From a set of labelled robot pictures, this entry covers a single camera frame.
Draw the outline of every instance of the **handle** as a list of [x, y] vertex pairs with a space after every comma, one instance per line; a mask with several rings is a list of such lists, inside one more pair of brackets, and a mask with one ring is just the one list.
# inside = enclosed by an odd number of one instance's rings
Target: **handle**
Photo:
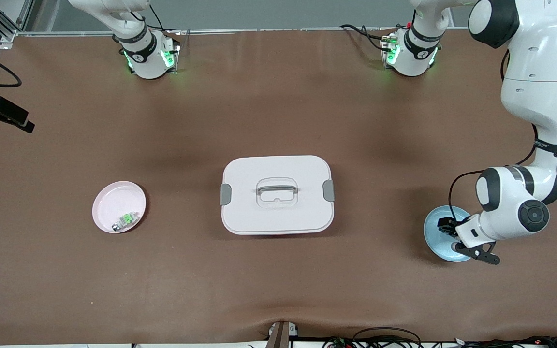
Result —
[[292, 191], [294, 193], [298, 192], [298, 188], [292, 185], [275, 185], [269, 187], [260, 187], [257, 189], [257, 194], [261, 194], [262, 192], [268, 191]]

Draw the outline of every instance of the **white plastic container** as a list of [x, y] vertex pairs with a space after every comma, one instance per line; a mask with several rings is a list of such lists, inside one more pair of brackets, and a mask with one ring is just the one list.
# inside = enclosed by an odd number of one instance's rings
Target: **white plastic container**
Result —
[[321, 232], [334, 218], [330, 167], [317, 156], [236, 159], [223, 172], [220, 204], [236, 235]]

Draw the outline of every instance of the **gray latch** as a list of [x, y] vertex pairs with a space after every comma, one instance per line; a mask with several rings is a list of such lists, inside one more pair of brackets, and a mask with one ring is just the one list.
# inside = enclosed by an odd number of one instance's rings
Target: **gray latch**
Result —
[[232, 202], [232, 187], [229, 184], [220, 186], [220, 204], [228, 205]]
[[323, 198], [329, 202], [334, 202], [334, 184], [332, 180], [323, 182]]

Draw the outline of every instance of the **brown tabletop surface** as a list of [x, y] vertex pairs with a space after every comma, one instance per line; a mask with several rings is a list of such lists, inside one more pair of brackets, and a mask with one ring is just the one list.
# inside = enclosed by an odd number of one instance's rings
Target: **brown tabletop surface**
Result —
[[[192, 36], [177, 75], [144, 81], [109, 37], [16, 38], [0, 61], [23, 85], [0, 94], [36, 129], [0, 123], [0, 344], [256, 340], [279, 319], [301, 335], [557, 335], [557, 202], [545, 231], [498, 243], [499, 266], [444, 262], [424, 241], [455, 176], [532, 144], [500, 102], [504, 51], [467, 31], [443, 44], [406, 78], [353, 31]], [[332, 225], [228, 232], [223, 168], [293, 154], [330, 165]], [[470, 212], [475, 179], [454, 192]], [[149, 207], [110, 235], [91, 205], [119, 180], [141, 185]]]

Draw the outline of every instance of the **blue plate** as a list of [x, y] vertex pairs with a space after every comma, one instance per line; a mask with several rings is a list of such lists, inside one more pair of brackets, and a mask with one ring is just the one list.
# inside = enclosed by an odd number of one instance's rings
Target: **blue plate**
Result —
[[[455, 216], [458, 221], [462, 221], [464, 218], [470, 216], [464, 209], [455, 207], [453, 205], [453, 211], [455, 211]], [[451, 236], [444, 234], [438, 230], [438, 220], [440, 218], [448, 218], [453, 216], [451, 214], [451, 209], [448, 205], [442, 205], [442, 207], [437, 207], [429, 212], [427, 218], [425, 218], [425, 240], [427, 245], [431, 250], [444, 260], [450, 262], [464, 262], [470, 260], [469, 256], [461, 255], [460, 253], [453, 250], [453, 243], [457, 243], [458, 240], [452, 238]]]

